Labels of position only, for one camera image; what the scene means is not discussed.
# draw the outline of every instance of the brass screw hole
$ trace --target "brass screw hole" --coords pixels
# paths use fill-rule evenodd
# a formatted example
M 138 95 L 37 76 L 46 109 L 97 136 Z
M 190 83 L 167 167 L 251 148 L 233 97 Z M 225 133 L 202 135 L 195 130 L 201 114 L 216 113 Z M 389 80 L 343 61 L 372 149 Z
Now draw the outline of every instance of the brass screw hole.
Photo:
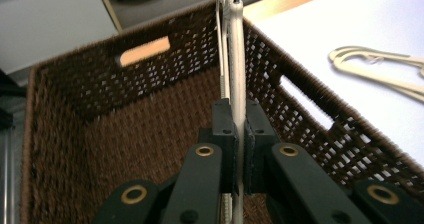
M 141 202 L 147 196 L 147 189 L 142 185 L 128 187 L 121 195 L 121 201 L 127 205 Z
M 367 188 L 367 192 L 372 198 L 384 204 L 396 205 L 399 203 L 398 195 L 384 186 L 371 185 Z
M 291 146 L 281 147 L 280 152 L 281 152 L 281 154 L 286 155 L 286 156 L 297 156 L 299 154 L 299 151 L 296 148 L 291 147 Z
M 213 148 L 209 146 L 201 146 L 196 149 L 196 154 L 203 157 L 210 156 L 213 152 Z

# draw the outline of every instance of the white table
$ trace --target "white table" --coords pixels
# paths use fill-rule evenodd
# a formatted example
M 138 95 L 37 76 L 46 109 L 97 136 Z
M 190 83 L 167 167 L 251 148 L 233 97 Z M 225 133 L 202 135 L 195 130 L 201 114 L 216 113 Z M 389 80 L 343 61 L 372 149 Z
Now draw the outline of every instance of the white table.
M 424 104 L 392 89 L 336 71 L 328 53 L 358 45 L 424 57 L 424 0 L 315 0 L 255 25 L 369 123 L 424 166 Z M 396 76 L 424 86 L 417 68 L 376 64 Z M 313 116 L 329 127 L 331 120 L 283 82 Z
M 0 17 L 6 74 L 117 34 L 101 0 L 1 0 Z

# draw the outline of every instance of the woven texture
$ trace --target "woven texture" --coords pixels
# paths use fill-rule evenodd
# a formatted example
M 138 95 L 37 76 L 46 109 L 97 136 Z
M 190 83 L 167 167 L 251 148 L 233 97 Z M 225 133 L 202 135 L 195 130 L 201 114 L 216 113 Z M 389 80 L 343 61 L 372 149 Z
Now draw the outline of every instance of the woven texture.
M 33 68 L 22 164 L 22 223 L 90 223 L 112 190 L 179 171 L 219 99 L 213 2 Z M 128 68 L 123 51 L 168 36 L 171 49 Z M 374 178 L 421 202 L 423 174 L 384 136 L 245 23 L 248 97 L 282 140 L 302 145 L 338 183 Z M 322 128 L 283 87 L 287 77 L 333 120 Z M 245 198 L 246 223 L 270 223 L 264 195 Z

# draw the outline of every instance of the coat hanger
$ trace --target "coat hanger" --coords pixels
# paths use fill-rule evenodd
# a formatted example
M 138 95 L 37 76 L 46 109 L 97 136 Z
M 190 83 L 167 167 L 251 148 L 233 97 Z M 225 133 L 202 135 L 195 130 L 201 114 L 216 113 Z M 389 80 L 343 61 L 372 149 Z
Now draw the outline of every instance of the coat hanger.
M 413 65 L 420 68 L 420 75 L 424 78 L 424 59 L 411 57 L 403 54 L 396 54 L 390 52 L 382 52 L 366 47 L 360 46 L 344 46 L 337 48 L 330 52 L 328 55 L 331 62 L 334 66 L 343 72 L 357 75 L 372 81 L 379 82 L 383 85 L 386 85 L 390 88 L 393 88 L 399 92 L 402 92 L 412 98 L 415 98 L 421 102 L 424 102 L 424 86 L 407 83 L 404 81 L 392 79 L 385 77 L 383 75 L 378 75 L 371 73 L 366 68 L 349 65 L 349 60 L 355 57 L 362 57 L 369 61 L 382 61 L 390 60 L 400 64 Z

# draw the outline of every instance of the brown wicker basket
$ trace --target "brown wicker basket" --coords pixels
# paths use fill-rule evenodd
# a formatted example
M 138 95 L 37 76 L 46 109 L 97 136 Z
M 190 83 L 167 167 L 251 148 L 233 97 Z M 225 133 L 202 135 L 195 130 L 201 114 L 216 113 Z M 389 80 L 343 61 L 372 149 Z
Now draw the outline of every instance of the brown wicker basket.
M 29 80 L 22 223 L 90 223 L 113 189 L 161 183 L 181 167 L 219 99 L 213 1 L 35 66 Z M 302 145 L 338 183 L 395 183 L 421 202 L 423 172 L 311 74 L 245 23 L 248 98 L 279 136 Z M 168 36 L 171 49 L 127 68 L 115 57 Z M 287 77 L 333 120 L 325 130 L 279 80 Z M 269 223 L 263 195 L 246 223 Z

